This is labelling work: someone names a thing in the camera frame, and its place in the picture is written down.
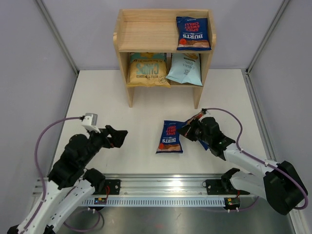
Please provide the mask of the large yellow kettle chips bag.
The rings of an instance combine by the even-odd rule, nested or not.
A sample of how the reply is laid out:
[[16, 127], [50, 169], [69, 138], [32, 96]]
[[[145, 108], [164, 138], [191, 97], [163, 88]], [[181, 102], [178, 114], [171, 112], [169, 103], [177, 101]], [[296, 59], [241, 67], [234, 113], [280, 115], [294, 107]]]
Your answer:
[[167, 87], [166, 53], [131, 53], [128, 87]]

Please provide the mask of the light blue cassava chips bag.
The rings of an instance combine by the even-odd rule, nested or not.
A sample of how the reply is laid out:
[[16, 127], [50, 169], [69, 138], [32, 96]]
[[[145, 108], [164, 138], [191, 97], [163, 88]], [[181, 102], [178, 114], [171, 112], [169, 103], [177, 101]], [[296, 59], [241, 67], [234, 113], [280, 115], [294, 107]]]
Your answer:
[[174, 53], [171, 56], [171, 68], [166, 79], [184, 84], [202, 86], [200, 55], [196, 53]]

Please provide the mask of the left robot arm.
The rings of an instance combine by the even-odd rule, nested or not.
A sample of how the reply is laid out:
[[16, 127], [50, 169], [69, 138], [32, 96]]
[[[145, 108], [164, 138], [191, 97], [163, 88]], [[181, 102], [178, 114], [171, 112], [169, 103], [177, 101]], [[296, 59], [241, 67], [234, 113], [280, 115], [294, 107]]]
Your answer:
[[88, 196], [105, 189], [105, 176], [95, 168], [85, 167], [102, 148], [120, 148], [126, 130], [110, 125], [89, 136], [77, 134], [69, 139], [60, 159], [53, 165], [43, 192], [27, 218], [10, 227], [9, 234], [55, 234], [66, 219]]

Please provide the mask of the blue Burts chips bag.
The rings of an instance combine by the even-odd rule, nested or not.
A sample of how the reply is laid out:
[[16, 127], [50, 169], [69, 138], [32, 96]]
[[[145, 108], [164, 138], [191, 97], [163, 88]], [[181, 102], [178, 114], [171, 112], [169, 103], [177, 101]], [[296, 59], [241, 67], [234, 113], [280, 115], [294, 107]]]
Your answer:
[[179, 51], [211, 50], [208, 35], [208, 19], [192, 17], [176, 17]]
[[156, 150], [157, 154], [160, 153], [183, 153], [183, 149], [179, 140], [178, 129], [184, 126], [184, 122], [175, 120], [165, 120], [163, 125], [162, 134], [160, 137], [159, 145]]
[[209, 149], [209, 146], [207, 143], [205, 143], [204, 141], [202, 140], [199, 140], [199, 143], [202, 145], [202, 147], [204, 148], [205, 151], [207, 151]]

